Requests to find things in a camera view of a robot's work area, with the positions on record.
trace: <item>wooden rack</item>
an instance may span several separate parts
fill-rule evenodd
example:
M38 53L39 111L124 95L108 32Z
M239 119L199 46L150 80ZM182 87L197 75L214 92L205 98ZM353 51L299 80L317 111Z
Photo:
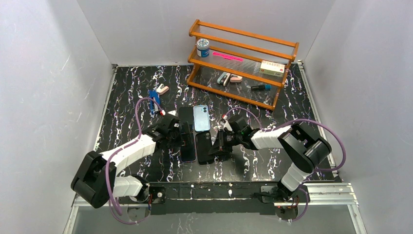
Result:
M249 33L233 28L223 27L212 23L201 22L197 19L189 30L189 36L195 37L195 41L204 38L209 41L220 42L232 46L237 46L249 51L255 51L262 54L270 55L272 57L282 58L287 60L285 66L284 76L282 78L261 74L259 72L261 62L263 59L257 58L243 53L233 52L227 49L222 49L216 46L210 46L210 55L206 58L201 58L196 53L196 45L192 49L191 54L188 57L188 62L194 63L192 73L187 79L187 84L201 88L210 92L214 92L223 96L234 98L237 100L245 101L250 104L254 104L260 107L264 107L270 110L275 109L275 104L280 94L281 88L284 86L287 78L288 69L291 63L295 60L297 55L298 42L289 42L281 39L262 36L254 33ZM277 52L277 48L287 47L291 50L291 54L285 54ZM232 62L219 56L213 56L212 53L218 51L220 53L237 56L243 58L243 61ZM242 97L240 95L231 94L222 90L218 90L212 87L208 87L193 81L200 66L210 67L216 70L229 72L242 76L244 78L253 79L262 83L270 84L277 87L277 92L274 97L272 105L265 104L263 102L252 100L248 97Z

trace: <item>glass shelf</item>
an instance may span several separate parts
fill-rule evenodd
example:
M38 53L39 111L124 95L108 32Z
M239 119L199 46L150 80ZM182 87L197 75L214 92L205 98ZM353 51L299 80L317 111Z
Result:
M227 94L233 94L257 101L265 105L272 105L279 87L272 85L271 90L269 91L251 91L251 86L262 85L264 83L245 78L243 78L243 80L239 83L228 82L226 86L223 86L221 84L217 84L217 79L221 74L222 71L220 70L215 70L209 67L201 67L192 82L215 90L223 91Z
M243 44L248 44L248 45L253 45L253 46L256 46L256 47L260 47L260 48L268 49L268 50L272 50L272 51L281 52L281 53L286 54L286 55L290 55L294 52L295 43L292 43L292 42L286 42L285 41L285 43L290 44L290 46L288 46L288 45L283 45L283 44L278 44L278 43L266 41L266 40L263 40L263 39L252 38L252 37L248 37L248 36L228 32L228 31L223 31L223 30L219 30L219 29L215 29L215 28L210 28L210 27L206 27L206 26L203 26L203 25L199 25L194 30L194 32L202 33L202 34L209 35L209 36L215 36L215 37L218 37L218 38L221 38L221 39L231 39L231 41L235 41L235 42L239 42L239 43L243 43Z
M212 49L209 50L209 56L202 58L195 53L192 53L192 56L189 59L189 62L201 65L201 66L208 66L218 70L222 70L225 72L229 72L232 74L236 74L242 77L254 79L259 82L264 82L267 84L275 85L275 86L282 86L282 77L271 76L267 74L260 73L260 66L261 62L241 58L237 56L237 53L223 53L219 48L211 47ZM225 59L222 56L214 55L213 53L217 52L219 54L228 55L228 56L235 56L237 58L242 59L243 61L238 61L235 59Z

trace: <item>white wall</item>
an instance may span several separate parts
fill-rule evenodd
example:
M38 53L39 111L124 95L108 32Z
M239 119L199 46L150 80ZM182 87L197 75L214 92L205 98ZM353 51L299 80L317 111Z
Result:
M304 61L368 233L411 233L413 2L338 0Z
M1 1L1 233L62 233L111 76L76 1Z
M196 19L299 42L304 59L333 0L77 0L111 63L187 64Z

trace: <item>black smartphone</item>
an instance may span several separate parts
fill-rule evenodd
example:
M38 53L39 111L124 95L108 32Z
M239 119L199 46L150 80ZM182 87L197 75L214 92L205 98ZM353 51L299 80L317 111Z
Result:
M183 122L188 122L189 124L189 129L191 132L193 131L193 122L194 122L194 117L193 117L193 107L180 107L178 109L178 117L180 119L180 123Z
M196 151L195 151L195 139L194 134L189 134L189 139L185 145L181 146L181 162L195 162L196 161Z
M194 162L196 161L196 151L195 137L193 134L193 107L180 107L178 109L178 116L183 141L181 146L181 162Z
M195 137L195 144L199 164L213 163L215 157L208 155L209 150L212 148L211 132L198 133Z

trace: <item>blue can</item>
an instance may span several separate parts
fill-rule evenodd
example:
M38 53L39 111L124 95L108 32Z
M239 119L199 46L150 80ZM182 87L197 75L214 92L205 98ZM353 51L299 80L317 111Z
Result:
M209 55L209 41L207 39L199 39L196 42L196 53L201 58L208 57L208 55Z

